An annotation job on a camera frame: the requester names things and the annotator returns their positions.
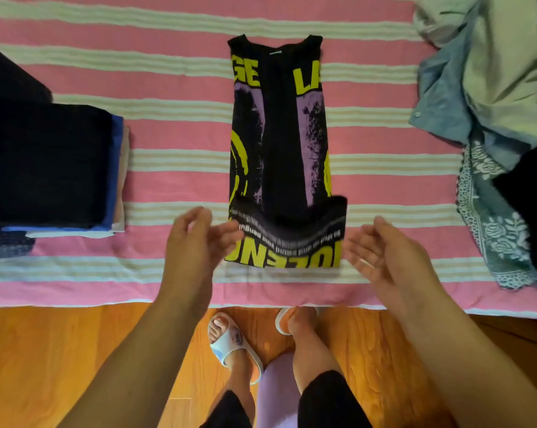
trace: forearm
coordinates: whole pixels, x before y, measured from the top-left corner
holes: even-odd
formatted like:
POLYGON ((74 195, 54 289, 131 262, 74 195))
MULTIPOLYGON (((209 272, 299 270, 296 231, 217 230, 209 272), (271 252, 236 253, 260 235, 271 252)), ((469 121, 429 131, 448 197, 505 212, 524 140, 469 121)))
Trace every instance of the forearm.
POLYGON ((197 320, 188 308, 158 297, 60 427, 157 426, 197 320))
POLYGON ((404 325, 458 424, 537 427, 537 389, 450 298, 404 325))

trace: slide sandal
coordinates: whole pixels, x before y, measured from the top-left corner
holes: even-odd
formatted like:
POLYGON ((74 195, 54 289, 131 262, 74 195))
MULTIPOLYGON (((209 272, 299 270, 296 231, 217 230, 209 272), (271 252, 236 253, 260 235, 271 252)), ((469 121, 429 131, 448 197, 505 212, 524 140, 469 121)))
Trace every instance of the slide sandal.
POLYGON ((230 316, 223 312, 219 312, 211 318, 209 324, 218 317, 223 317, 227 321, 228 326, 227 330, 223 332, 219 339, 209 345, 213 354, 215 354, 216 358, 219 359, 223 366, 227 366, 225 365, 225 358, 229 354, 239 349, 247 350, 252 365, 251 385, 258 383, 264 372, 263 362, 260 361, 258 354, 249 345, 241 333, 239 326, 236 325, 230 316))
MULTIPOLYGON (((274 323, 277 327, 277 330, 283 335, 291 335, 290 331, 288 330, 288 319, 294 314, 296 308, 298 308, 298 306, 294 308, 283 308, 277 315, 277 318, 274 323)), ((320 306, 313 306, 313 308, 316 309, 316 315, 318 317, 320 316, 320 313, 324 310, 324 308, 320 306)))

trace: pink striped bedsheet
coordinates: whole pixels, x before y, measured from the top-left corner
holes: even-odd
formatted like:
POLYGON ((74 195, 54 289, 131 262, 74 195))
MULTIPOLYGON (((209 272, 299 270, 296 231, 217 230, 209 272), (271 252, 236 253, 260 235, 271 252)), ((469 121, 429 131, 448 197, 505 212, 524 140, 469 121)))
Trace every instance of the pink striped bedsheet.
MULTIPOLYGON (((226 41, 270 46, 324 36, 322 79, 332 188, 348 231, 383 214, 425 245, 467 311, 537 318, 537 288, 502 290, 454 206, 461 150, 412 128, 417 64, 433 53, 413 0, 0 0, 0 51, 61 103, 125 117, 132 157, 127 230, 37 240, 0 261, 0 306, 151 301, 173 218, 205 204, 227 216, 233 81, 226 41)), ((212 306, 382 306, 340 270, 222 264, 212 306)))

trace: wooden floor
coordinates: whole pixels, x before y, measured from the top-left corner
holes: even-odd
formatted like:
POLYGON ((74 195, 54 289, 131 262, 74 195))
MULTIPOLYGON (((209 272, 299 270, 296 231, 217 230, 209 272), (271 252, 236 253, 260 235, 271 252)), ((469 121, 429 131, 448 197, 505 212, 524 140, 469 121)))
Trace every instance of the wooden floor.
MULTIPOLYGON (((53 427, 147 305, 0 309, 0 428, 53 427)), ((226 309, 265 364, 293 349, 275 309, 226 309)), ((199 426, 228 377, 211 353, 208 311, 195 331, 161 428, 199 426)), ((476 317, 537 385, 537 322, 476 317)), ((386 312, 331 308, 320 334, 375 427, 454 426, 397 322, 386 312)))

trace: black shorts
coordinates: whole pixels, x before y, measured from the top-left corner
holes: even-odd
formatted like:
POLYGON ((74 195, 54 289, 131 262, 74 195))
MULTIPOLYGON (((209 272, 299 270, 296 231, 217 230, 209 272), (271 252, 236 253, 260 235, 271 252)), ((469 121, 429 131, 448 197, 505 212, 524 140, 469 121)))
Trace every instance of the black shorts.
MULTIPOLYGON (((305 389, 298 405, 298 428, 371 428, 371 424, 337 371, 318 375, 305 389)), ((225 392, 201 428, 251 428, 239 398, 225 392)))

